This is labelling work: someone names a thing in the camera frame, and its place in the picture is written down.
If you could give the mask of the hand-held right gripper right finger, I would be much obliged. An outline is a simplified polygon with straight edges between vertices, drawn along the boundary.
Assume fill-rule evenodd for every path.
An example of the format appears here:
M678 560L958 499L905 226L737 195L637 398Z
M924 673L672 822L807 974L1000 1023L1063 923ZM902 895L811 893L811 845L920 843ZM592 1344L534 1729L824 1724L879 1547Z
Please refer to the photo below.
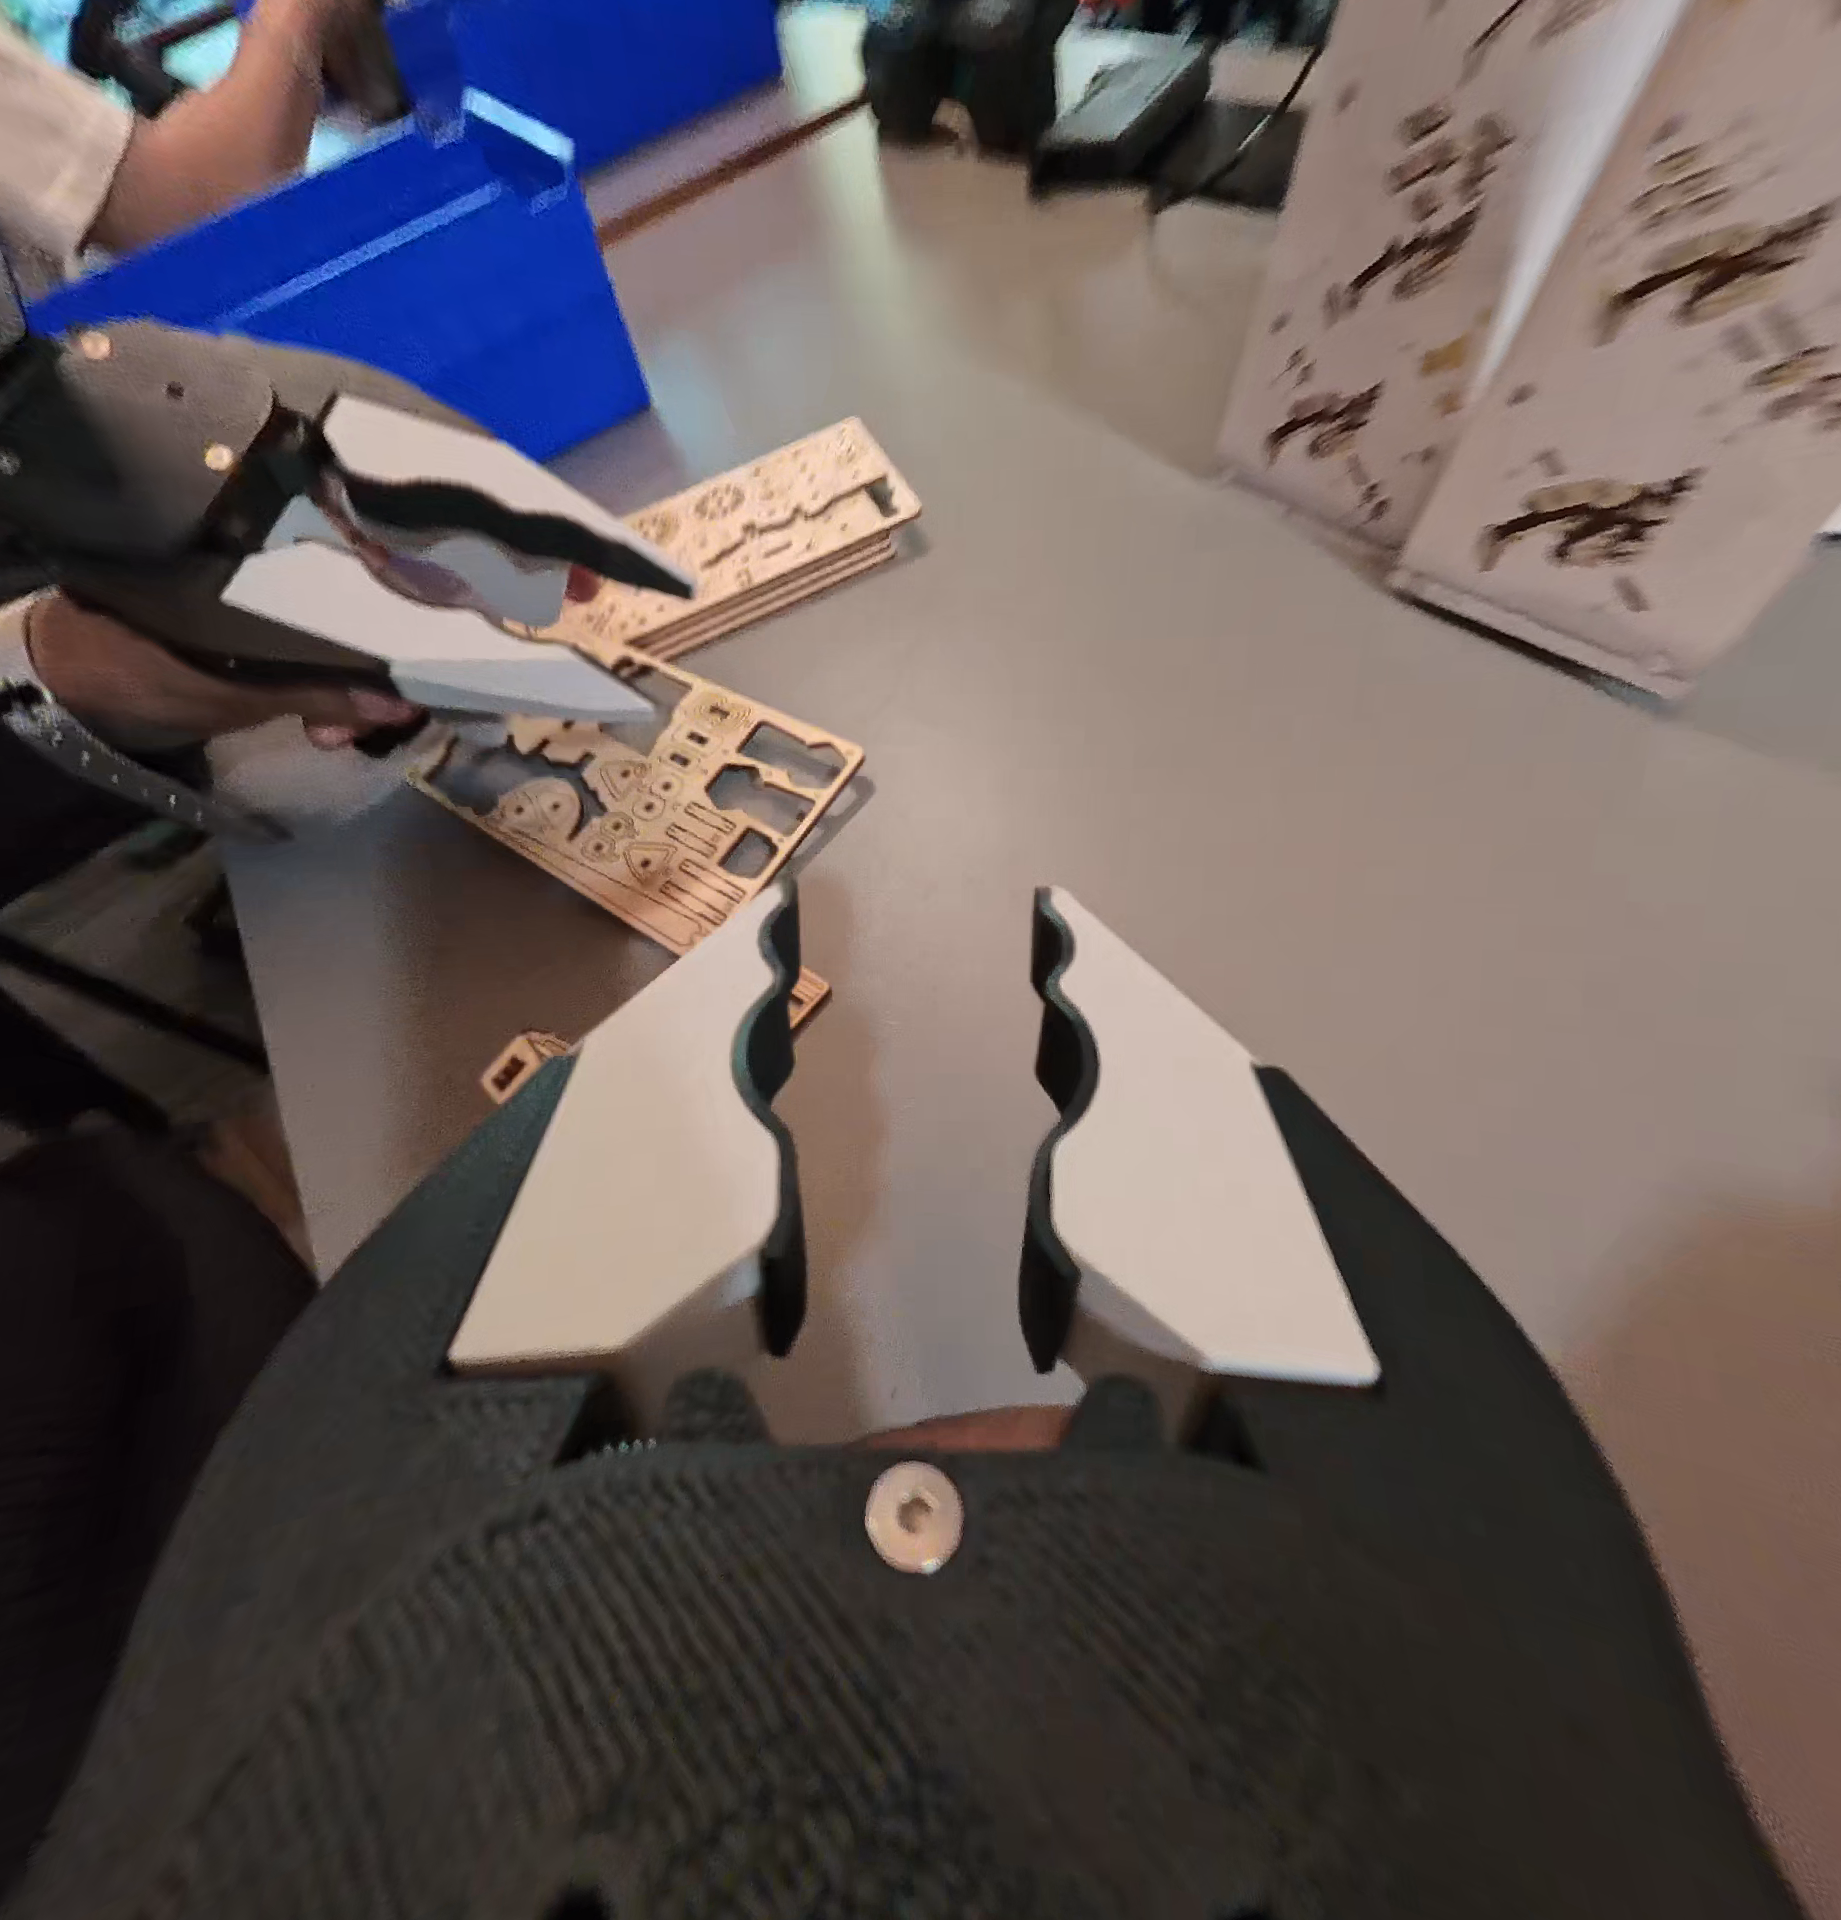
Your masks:
M1019 1317L1040 1376L1376 1383L1268 1068L1065 886L1031 901L1036 1078Z

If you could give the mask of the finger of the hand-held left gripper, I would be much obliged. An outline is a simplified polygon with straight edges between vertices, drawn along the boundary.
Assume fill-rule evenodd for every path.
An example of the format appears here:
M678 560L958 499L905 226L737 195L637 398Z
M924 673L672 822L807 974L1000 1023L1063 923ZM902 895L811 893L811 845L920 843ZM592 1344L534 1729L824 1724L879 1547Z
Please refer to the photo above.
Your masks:
M574 578L690 599L693 569L499 438L355 393L268 551L319 543L414 599L565 599Z
M237 565L226 610L284 631L291 663L380 665L401 698L484 716L642 722L645 693L560 640L538 638L572 575L660 588L660 551L609 517L497 513L491 528L417 528L331 500L290 508Z

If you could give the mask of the cut-out wooden puzzle sheet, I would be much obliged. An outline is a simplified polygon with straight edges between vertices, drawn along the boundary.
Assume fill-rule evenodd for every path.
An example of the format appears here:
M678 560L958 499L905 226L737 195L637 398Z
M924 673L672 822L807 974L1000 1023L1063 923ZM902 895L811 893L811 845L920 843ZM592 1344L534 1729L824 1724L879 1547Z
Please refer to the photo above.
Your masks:
M867 753L642 649L607 663L652 700L652 717L461 727L417 757L406 779L682 955L790 871Z

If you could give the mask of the folded assembly instruction sheet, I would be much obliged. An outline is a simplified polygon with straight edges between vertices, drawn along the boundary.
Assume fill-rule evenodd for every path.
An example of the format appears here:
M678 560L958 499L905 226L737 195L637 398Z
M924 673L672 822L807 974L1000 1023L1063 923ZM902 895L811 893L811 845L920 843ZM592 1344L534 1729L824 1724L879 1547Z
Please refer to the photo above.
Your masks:
M1841 2L1340 3L1217 440L1670 698L1841 505Z

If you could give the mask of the grey desk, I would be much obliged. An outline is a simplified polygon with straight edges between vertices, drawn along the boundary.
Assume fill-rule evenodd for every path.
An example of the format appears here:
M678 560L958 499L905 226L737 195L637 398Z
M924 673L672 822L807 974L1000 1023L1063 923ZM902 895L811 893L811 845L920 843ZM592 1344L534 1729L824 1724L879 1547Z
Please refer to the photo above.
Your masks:
M1051 1397L1015 1275L1063 884L1518 1316L1841 1915L1841 543L1665 710L1392 599L1206 479L1268 241L858 117L605 253L655 408L571 479L629 510L859 417L924 504L700 660L867 752L799 880L834 998L768 1411Z

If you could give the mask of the black battery charger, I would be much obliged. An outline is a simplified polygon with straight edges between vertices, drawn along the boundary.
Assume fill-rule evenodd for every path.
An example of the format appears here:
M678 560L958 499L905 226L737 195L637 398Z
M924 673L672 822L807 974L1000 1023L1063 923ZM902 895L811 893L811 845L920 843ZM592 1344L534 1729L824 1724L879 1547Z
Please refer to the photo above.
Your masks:
M948 2L938 15L948 103L983 151L1024 158L1056 115L1056 46L1077 2Z
M948 2L868 2L859 39L861 92L883 134L924 146L956 78Z

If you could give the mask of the person's left hand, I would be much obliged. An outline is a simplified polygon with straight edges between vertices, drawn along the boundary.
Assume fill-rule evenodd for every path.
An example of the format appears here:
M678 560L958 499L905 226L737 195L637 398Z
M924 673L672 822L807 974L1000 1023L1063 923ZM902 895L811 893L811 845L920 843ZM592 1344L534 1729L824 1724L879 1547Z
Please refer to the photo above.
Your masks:
M312 746L344 749L429 720L425 706L369 687L274 690L220 678L56 594L34 602L26 631L38 680L117 748L184 749L297 722Z

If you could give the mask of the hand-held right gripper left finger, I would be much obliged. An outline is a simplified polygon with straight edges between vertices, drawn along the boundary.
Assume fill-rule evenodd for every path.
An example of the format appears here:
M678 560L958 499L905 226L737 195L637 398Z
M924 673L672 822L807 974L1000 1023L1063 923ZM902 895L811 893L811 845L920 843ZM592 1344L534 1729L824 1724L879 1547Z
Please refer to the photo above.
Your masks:
M790 1355L808 1314L798 889L776 880L569 1053L457 1324L463 1377L678 1377Z

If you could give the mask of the stack of wooden puzzle sheets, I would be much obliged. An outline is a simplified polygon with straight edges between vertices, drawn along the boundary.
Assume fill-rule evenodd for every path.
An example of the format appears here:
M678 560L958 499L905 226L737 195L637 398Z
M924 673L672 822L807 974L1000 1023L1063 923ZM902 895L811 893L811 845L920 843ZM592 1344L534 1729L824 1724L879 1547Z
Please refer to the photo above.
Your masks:
M629 513L693 569L690 599L605 582L538 635L612 671L680 660L893 564L920 517L883 446L841 420Z

